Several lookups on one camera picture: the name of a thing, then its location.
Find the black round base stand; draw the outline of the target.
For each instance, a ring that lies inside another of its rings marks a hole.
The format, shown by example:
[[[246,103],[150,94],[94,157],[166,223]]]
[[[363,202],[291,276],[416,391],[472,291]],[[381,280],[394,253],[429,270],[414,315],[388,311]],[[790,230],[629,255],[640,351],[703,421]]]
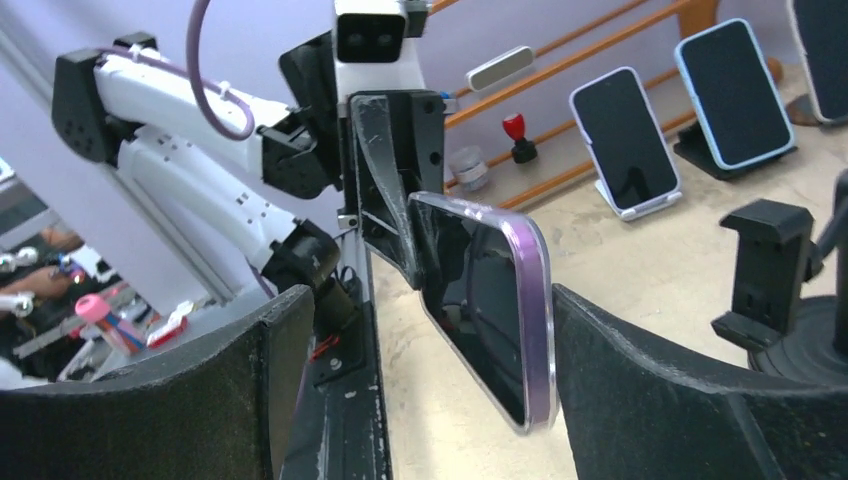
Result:
[[[800,206],[759,199],[720,222],[738,235],[731,308],[714,332],[776,377],[847,384],[847,176],[835,183],[833,215],[813,241]]]

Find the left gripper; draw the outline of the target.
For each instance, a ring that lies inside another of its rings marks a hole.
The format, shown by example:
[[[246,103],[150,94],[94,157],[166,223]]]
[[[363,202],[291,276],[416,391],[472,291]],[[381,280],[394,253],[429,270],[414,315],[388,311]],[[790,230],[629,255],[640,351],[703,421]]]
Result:
[[[355,219],[367,248],[414,290],[421,261],[407,207],[409,194],[445,192],[445,127],[449,99],[433,90],[365,91],[348,97],[343,213]]]

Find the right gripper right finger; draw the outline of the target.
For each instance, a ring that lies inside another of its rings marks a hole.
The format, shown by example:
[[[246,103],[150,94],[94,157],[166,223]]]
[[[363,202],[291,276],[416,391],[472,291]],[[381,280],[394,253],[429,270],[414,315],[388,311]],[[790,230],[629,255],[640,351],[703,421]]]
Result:
[[[582,479],[843,479],[847,391],[746,370],[552,288]]]

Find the white smartphone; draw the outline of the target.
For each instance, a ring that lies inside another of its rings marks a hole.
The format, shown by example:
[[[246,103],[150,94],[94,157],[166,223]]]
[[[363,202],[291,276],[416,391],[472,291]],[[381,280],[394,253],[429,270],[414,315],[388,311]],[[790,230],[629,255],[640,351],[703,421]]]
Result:
[[[599,179],[622,209],[682,181],[637,72],[622,66],[575,89],[570,107]]]
[[[788,0],[813,115],[823,124],[847,120],[847,1]]]

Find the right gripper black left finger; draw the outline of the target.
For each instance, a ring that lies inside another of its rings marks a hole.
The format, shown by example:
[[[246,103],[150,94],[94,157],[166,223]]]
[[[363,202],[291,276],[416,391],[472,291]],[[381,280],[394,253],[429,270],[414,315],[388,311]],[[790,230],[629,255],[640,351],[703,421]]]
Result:
[[[314,315],[296,286],[93,382],[1,395],[5,479],[276,479]]]

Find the silver phone stand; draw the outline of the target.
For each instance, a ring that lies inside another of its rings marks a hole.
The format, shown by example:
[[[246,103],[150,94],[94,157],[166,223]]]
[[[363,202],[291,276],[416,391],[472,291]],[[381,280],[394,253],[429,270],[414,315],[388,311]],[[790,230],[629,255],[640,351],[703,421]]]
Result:
[[[616,214],[616,216],[624,221],[630,222],[636,220],[638,218],[644,217],[646,215],[658,212],[662,209],[665,209],[678,200],[680,200],[683,196],[683,192],[680,189],[669,192],[667,194],[661,195],[654,199],[643,202],[639,205],[636,205],[631,208],[622,209],[619,208],[612,200],[610,194],[606,190],[605,183],[602,180],[596,180],[594,182],[594,187],[597,192],[601,195],[610,209]]]

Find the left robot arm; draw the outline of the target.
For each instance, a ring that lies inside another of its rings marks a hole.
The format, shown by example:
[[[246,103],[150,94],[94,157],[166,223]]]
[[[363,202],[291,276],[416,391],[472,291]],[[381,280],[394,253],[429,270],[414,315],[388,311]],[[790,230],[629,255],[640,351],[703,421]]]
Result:
[[[282,55],[295,107],[205,81],[164,58],[145,33],[55,62],[53,126],[77,155],[101,164],[211,286],[223,277],[173,201],[199,217],[279,289],[321,288],[340,253],[305,216],[270,202],[231,169],[289,195],[333,187],[341,216],[414,288],[425,272],[407,198],[442,189],[445,106],[425,87],[415,43],[392,63],[348,63],[325,33]]]

